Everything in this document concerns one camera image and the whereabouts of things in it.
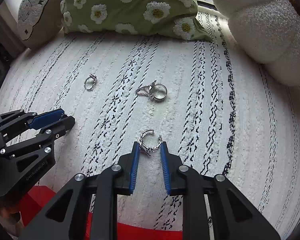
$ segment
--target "red cloth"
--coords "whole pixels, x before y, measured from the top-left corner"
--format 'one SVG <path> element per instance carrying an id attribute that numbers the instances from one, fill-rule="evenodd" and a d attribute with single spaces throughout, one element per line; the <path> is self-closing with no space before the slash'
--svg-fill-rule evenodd
<path id="1" fill-rule="evenodd" d="M 46 186 L 34 186 L 19 203 L 19 210 L 24 225 L 28 225 L 32 218 L 49 202 L 55 193 Z M 92 213 L 88 215 L 85 240 L 90 238 Z M 182 240 L 181 231 L 163 231 L 138 228 L 118 223 L 118 240 Z"/>

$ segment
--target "ring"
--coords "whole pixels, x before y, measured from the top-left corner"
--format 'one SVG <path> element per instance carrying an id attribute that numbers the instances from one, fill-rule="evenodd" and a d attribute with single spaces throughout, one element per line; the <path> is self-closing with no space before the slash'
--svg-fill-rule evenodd
<path id="1" fill-rule="evenodd" d="M 138 143 L 139 143 L 139 145 L 140 145 L 140 148 L 141 148 L 147 155 L 151 156 L 151 155 L 150 155 L 151 152 L 156 151 L 157 149 L 159 149 L 159 147 L 160 147 L 160 145 L 161 145 L 161 143 L 162 143 L 162 136 L 159 135 L 157 146 L 155 146 L 155 147 L 148 147 L 148 146 L 146 146 L 146 145 L 144 144 L 144 142 L 143 142 L 144 136 L 146 136 L 146 135 L 148 135 L 148 134 L 154 134 L 154 130 L 153 130 L 153 129 L 147 129 L 147 130 L 143 131 L 143 132 L 141 133 L 140 139 L 137 138 L 137 141 L 138 141 Z"/>
<path id="2" fill-rule="evenodd" d="M 139 95 L 139 96 L 146 96 L 146 97 L 149 97 L 151 99 L 154 99 L 156 101 L 162 101 L 165 99 L 165 97 L 167 96 L 168 94 L 168 90 L 167 88 L 163 85 L 163 84 L 156 84 L 156 80 L 153 81 L 150 85 L 147 85 L 147 86 L 143 86 L 143 87 L 140 87 L 136 90 L 136 94 Z M 164 89 L 164 96 L 162 98 L 158 98 L 154 95 L 154 88 L 155 87 L 163 87 Z"/>
<path id="3" fill-rule="evenodd" d="M 165 91 L 165 94 L 164 94 L 164 96 L 163 96 L 163 98 L 157 98 L 157 97 L 155 97 L 154 96 L 154 93 L 152 93 L 150 96 L 151 96 L 151 98 L 152 99 L 154 99 L 154 100 L 157 100 L 157 101 L 161 101 L 161 100 L 164 100 L 164 98 L 167 96 L 167 94 L 168 94 L 168 90 L 167 90 L 167 88 L 164 86 L 164 85 L 162 85 L 162 84 L 155 84 L 153 87 L 152 87 L 152 89 L 154 89 L 155 87 L 163 87 L 163 89 L 164 89 L 164 91 Z"/>
<path id="4" fill-rule="evenodd" d="M 90 88 L 87 88 L 86 84 L 88 82 L 89 79 L 93 79 L 93 84 L 92 84 L 92 87 Z M 89 77 L 86 78 L 85 82 L 84 82 L 84 88 L 87 90 L 87 91 L 91 91 L 93 88 L 94 88 L 94 85 L 96 84 L 96 81 L 97 81 L 97 76 L 93 75 L 93 74 L 90 74 Z"/>

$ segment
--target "blue gripper pad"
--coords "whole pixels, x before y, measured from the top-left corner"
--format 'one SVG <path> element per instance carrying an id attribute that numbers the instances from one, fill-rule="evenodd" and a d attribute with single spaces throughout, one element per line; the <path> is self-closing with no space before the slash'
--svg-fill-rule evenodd
<path id="1" fill-rule="evenodd" d="M 160 145 L 160 156 L 161 156 L 163 180 L 164 180 L 164 185 L 165 185 L 167 194 L 170 195 L 171 184 L 170 184 L 170 171 L 169 171 L 169 166 L 168 166 L 167 154 L 168 153 L 166 152 L 166 147 L 164 146 L 164 144 L 161 144 Z"/>
<path id="2" fill-rule="evenodd" d="M 39 130 L 42 127 L 45 127 L 49 124 L 52 124 L 58 120 L 65 114 L 63 109 L 57 109 L 55 111 L 48 112 L 46 114 L 40 114 L 34 117 L 31 124 L 29 124 L 30 129 Z"/>
<path id="3" fill-rule="evenodd" d="M 140 146 L 138 145 L 138 147 L 134 153 L 133 163 L 132 163 L 131 172 L 130 172 L 130 184 L 129 184 L 130 194 L 132 194 L 134 189 L 136 188 L 137 172 L 138 172 L 138 165 L 139 165 L 139 155 L 140 155 Z"/>

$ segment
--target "twisted silver ring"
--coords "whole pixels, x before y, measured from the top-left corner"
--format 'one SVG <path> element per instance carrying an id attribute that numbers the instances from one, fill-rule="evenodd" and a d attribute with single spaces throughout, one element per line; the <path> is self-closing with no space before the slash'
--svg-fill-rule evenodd
<path id="1" fill-rule="evenodd" d="M 137 141 L 140 145 L 140 149 L 143 150 L 147 155 L 151 156 L 150 153 L 153 151 L 156 151 L 157 149 L 159 149 L 161 143 L 162 143 L 162 136 L 159 135 L 158 137 L 158 144 L 155 147 L 148 147 L 144 144 L 143 142 L 143 138 L 144 136 L 148 135 L 148 134 L 154 134 L 154 130 L 153 129 L 147 129 L 144 132 L 141 133 L 140 139 L 137 138 Z"/>
<path id="2" fill-rule="evenodd" d="M 87 88 L 86 84 L 88 82 L 89 79 L 93 79 L 93 84 L 92 84 L 92 87 L 90 88 Z M 96 84 L 96 81 L 97 81 L 97 76 L 93 75 L 93 74 L 90 74 L 89 77 L 86 78 L 85 82 L 84 82 L 84 88 L 87 90 L 87 91 L 91 91 L 93 88 L 94 88 L 94 85 Z"/>

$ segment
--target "fluffy rug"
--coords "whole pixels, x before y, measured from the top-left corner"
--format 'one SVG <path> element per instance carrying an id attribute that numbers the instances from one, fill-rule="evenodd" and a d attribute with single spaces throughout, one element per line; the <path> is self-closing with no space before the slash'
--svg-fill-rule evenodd
<path id="1" fill-rule="evenodd" d="M 72 33 L 26 50 L 1 88 L 0 113 L 62 107 L 75 117 L 56 141 L 56 165 L 40 180 L 54 191 L 78 172 L 116 163 L 152 128 L 187 165 L 226 175 L 286 238 L 300 218 L 300 103 L 238 48 L 224 19 L 197 18 L 212 43 Z M 83 87 L 90 73 L 98 77 L 91 92 Z M 162 103 L 135 95 L 153 80 L 168 89 Z M 118 198 L 118 220 L 182 229 L 182 200 L 166 195 L 159 152 L 140 156 L 136 190 Z"/>

